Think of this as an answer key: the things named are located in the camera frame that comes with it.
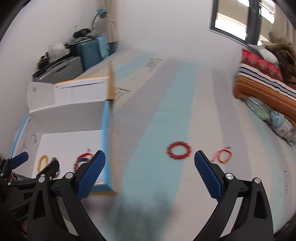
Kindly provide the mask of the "dark framed window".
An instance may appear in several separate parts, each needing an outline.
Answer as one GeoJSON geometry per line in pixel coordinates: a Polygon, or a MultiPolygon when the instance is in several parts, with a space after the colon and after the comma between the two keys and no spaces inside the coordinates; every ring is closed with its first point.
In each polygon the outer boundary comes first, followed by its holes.
{"type": "Polygon", "coordinates": [[[274,1],[213,1],[210,29],[227,35],[242,43],[248,40],[248,18],[251,15],[251,7],[258,4],[260,28],[257,45],[269,41],[275,19],[274,1]]]}

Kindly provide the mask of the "red string bracelet gold charm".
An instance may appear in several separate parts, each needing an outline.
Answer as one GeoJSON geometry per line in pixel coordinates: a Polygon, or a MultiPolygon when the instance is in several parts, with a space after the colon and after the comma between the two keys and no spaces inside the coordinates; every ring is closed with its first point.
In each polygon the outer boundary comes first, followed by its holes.
{"type": "Polygon", "coordinates": [[[232,159],[233,153],[231,147],[225,147],[216,151],[211,159],[211,162],[218,161],[222,164],[229,162],[232,159]]]}

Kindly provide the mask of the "striped folded blanket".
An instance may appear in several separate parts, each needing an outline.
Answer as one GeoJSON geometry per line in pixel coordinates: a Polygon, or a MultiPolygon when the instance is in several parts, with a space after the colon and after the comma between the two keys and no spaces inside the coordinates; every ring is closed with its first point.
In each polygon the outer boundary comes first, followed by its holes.
{"type": "Polygon", "coordinates": [[[280,69],[243,48],[233,95],[256,97],[295,124],[295,86],[284,83],[280,69]]]}

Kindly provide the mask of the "blue desk lamp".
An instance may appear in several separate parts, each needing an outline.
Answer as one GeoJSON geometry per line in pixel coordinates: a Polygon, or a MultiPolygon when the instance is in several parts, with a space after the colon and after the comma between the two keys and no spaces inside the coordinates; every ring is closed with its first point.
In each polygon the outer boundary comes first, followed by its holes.
{"type": "Polygon", "coordinates": [[[107,16],[107,11],[105,9],[99,8],[97,10],[96,16],[94,17],[94,19],[92,21],[92,25],[91,25],[92,26],[92,30],[95,29],[95,23],[96,23],[96,21],[98,19],[104,19],[104,18],[106,18],[106,16],[107,16]]]}

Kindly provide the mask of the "floral quilt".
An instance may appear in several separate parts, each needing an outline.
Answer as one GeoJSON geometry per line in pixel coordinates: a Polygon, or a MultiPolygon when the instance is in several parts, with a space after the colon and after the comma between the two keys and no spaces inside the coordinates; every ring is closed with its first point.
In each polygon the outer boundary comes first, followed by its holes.
{"type": "Polygon", "coordinates": [[[243,99],[244,103],[287,144],[295,146],[295,125],[292,124],[282,113],[272,109],[256,97],[243,99]]]}

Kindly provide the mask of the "beige curtain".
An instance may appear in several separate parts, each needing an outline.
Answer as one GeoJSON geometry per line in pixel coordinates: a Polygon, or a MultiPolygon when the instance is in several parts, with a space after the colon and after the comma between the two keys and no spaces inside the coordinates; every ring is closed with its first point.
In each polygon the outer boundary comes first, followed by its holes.
{"type": "Polygon", "coordinates": [[[117,1],[116,0],[105,0],[106,15],[106,26],[107,26],[107,37],[110,43],[118,41],[118,27],[117,27],[117,1]]]}

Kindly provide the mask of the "grey suitcase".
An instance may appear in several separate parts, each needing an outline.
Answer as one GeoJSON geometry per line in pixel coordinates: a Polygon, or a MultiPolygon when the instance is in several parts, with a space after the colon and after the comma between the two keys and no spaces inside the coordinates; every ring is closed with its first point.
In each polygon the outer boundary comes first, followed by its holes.
{"type": "Polygon", "coordinates": [[[44,73],[32,77],[34,82],[55,84],[66,80],[73,80],[83,73],[81,58],[70,57],[48,68],[44,73]]]}

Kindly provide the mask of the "white plastic bag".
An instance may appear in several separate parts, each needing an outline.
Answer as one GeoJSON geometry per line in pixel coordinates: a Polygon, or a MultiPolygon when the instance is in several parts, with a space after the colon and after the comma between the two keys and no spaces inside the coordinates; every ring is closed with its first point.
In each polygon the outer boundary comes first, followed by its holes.
{"type": "Polygon", "coordinates": [[[65,44],[62,42],[57,42],[53,45],[50,45],[48,47],[48,55],[50,58],[50,61],[53,62],[67,54],[70,53],[70,50],[66,48],[65,44]]]}

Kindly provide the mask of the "teal suitcase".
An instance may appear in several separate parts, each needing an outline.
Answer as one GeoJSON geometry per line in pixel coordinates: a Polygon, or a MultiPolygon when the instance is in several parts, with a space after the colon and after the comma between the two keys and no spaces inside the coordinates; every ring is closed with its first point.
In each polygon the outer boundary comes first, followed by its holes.
{"type": "Polygon", "coordinates": [[[110,46],[106,35],[80,42],[76,45],[77,55],[81,58],[83,70],[86,71],[106,59],[110,46]]]}

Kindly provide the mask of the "striped bed sheet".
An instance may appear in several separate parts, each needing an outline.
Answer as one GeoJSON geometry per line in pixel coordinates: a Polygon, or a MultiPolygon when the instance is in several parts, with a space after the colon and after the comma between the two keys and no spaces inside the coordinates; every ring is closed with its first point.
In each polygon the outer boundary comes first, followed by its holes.
{"type": "Polygon", "coordinates": [[[258,177],[273,228],[295,214],[295,148],[232,94],[233,79],[208,66],[159,54],[117,52],[83,77],[115,74],[112,164],[117,194],[89,197],[89,216],[107,240],[193,240],[212,214],[194,165],[231,147],[221,164],[236,178],[258,177]]]}

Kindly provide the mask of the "black clothes pile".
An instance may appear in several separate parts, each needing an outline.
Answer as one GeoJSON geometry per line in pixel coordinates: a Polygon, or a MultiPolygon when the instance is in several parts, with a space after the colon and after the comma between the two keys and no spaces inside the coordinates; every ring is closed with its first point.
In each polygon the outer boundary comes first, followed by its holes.
{"type": "Polygon", "coordinates": [[[90,30],[88,28],[84,28],[75,32],[73,36],[64,43],[64,45],[67,48],[69,48],[70,46],[78,44],[80,42],[92,40],[97,36],[98,36],[98,32],[96,30],[90,30]]]}

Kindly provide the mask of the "blue white cardboard box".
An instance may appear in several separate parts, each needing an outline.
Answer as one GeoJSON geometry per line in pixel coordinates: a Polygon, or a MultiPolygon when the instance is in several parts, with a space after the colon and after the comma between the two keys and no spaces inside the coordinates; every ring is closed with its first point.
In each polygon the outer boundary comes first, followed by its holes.
{"type": "Polygon", "coordinates": [[[106,156],[105,165],[91,189],[92,194],[114,195],[111,137],[114,71],[56,84],[29,82],[26,86],[28,115],[15,135],[11,156],[22,152],[29,159],[16,174],[33,178],[50,161],[60,164],[58,177],[76,172],[97,151],[106,156]]]}

